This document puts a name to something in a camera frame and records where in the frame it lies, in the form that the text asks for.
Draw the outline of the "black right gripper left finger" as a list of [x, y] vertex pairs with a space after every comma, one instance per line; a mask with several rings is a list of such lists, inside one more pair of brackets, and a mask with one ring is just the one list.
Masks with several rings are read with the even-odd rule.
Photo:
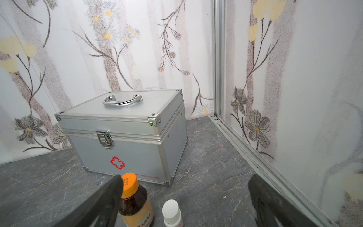
[[117, 220], [122, 193], [122, 177], [115, 175], [55, 226], [113, 227]]

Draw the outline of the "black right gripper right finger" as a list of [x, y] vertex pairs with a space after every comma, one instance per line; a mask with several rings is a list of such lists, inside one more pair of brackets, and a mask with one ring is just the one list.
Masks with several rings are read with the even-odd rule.
[[315, 227], [314, 222], [255, 174], [248, 182], [258, 227]]

